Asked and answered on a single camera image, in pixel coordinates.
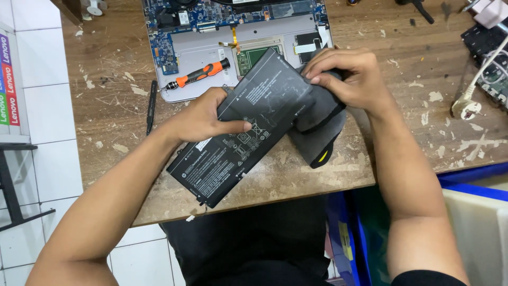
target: black battery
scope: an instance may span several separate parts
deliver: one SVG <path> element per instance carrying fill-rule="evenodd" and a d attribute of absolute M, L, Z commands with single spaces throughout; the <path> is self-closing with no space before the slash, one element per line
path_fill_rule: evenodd
<path fill-rule="evenodd" d="M 252 129 L 192 142 L 169 172 L 201 204 L 214 208 L 292 127 L 315 101 L 312 86 L 273 48 L 228 93 L 217 109 L 221 121 L 245 120 Z"/>

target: worn desk surface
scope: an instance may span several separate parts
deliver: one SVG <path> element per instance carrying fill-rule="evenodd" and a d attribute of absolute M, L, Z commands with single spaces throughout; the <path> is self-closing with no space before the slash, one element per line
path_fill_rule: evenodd
<path fill-rule="evenodd" d="M 369 47 L 377 54 L 386 83 L 436 172 L 505 162 L 508 118 L 484 94 L 477 91 L 474 98 L 482 103 L 486 117 L 463 122 L 450 115 L 455 95 L 476 69 L 460 40 L 460 34 L 473 25 L 471 16 L 457 13 L 462 0 L 446 3 L 452 11 L 447 21 L 441 0 L 425 1 L 434 25 L 427 24 L 412 5 L 399 7 L 393 1 L 363 1 L 348 7 L 344 0 L 328 0 L 327 10 L 334 43 L 343 49 Z M 410 18 L 416 26 L 410 25 Z M 139 0 L 110 5 L 104 16 L 85 21 L 81 36 L 76 35 L 79 27 L 63 22 L 86 189 L 144 138 L 147 92 L 155 72 Z M 155 123 L 187 104 L 168 104 L 158 98 Z M 364 123 L 364 114 L 351 112 L 329 163 L 318 169 L 308 167 L 283 138 L 209 212 L 374 184 L 373 153 Z M 134 225 L 204 211 L 164 170 Z"/>

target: person's lap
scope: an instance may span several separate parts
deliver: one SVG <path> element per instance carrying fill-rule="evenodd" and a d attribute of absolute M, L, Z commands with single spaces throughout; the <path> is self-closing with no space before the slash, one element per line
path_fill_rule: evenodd
<path fill-rule="evenodd" d="M 252 260 L 282 260 L 324 276 L 326 196 L 161 223 L 187 284 Z"/>

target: barcode label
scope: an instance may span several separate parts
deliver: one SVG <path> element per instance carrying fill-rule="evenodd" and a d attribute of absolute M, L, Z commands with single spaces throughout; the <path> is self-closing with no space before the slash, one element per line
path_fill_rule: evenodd
<path fill-rule="evenodd" d="M 208 144 L 208 142 L 211 140 L 211 138 L 206 139 L 205 141 L 201 141 L 196 144 L 196 148 L 199 150 L 199 152 L 203 151 L 203 148 Z"/>
<path fill-rule="evenodd" d="M 226 53 L 224 49 L 219 49 L 219 59 L 222 61 L 226 58 Z M 223 75 L 226 79 L 229 79 L 229 68 L 223 69 Z"/>
<path fill-rule="evenodd" d="M 233 0 L 233 4 L 245 3 L 245 2 L 255 2 L 255 1 L 259 1 L 259 0 Z"/>
<path fill-rule="evenodd" d="M 180 25 L 189 24 L 189 16 L 187 15 L 187 12 L 179 12 L 178 16 L 180 16 Z"/>

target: white cable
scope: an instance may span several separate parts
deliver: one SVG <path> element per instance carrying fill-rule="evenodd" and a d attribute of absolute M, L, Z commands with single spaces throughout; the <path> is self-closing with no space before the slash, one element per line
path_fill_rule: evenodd
<path fill-rule="evenodd" d="M 482 62 L 482 66 L 485 65 L 485 62 L 487 61 L 487 59 L 489 57 L 491 57 L 494 54 L 494 52 L 495 51 L 490 51 L 488 54 L 485 55 L 485 58 Z M 505 50 L 501 50 L 501 52 L 498 54 L 498 56 L 501 54 L 508 56 L 508 52 Z M 502 72 L 502 74 L 495 81 L 490 82 L 485 78 L 485 71 L 484 71 L 480 76 L 482 78 L 483 82 L 485 82 L 487 84 L 495 84 L 495 83 L 498 83 L 499 81 L 501 81 L 503 78 L 508 77 L 508 71 L 502 65 L 498 64 L 496 61 L 492 61 L 491 64 L 495 65 Z"/>
<path fill-rule="evenodd" d="M 478 73 L 476 73 L 476 75 L 474 76 L 473 80 L 471 81 L 471 83 L 467 87 L 466 91 L 458 99 L 458 101 L 460 101 L 462 99 L 471 99 L 471 97 L 473 95 L 473 92 L 474 92 L 474 85 L 475 85 L 476 81 L 483 74 L 483 71 L 485 71 L 485 69 L 488 66 L 490 66 L 491 62 L 497 57 L 497 55 L 501 52 L 501 50 L 504 48 L 504 46 L 506 46 L 507 43 L 508 43 L 508 36 L 503 40 L 503 42 L 499 45 L 499 47 L 497 47 L 497 50 L 492 54 L 492 56 L 489 57 L 487 62 L 484 65 L 482 65 L 482 67 L 480 67 L 480 69 L 478 70 Z"/>

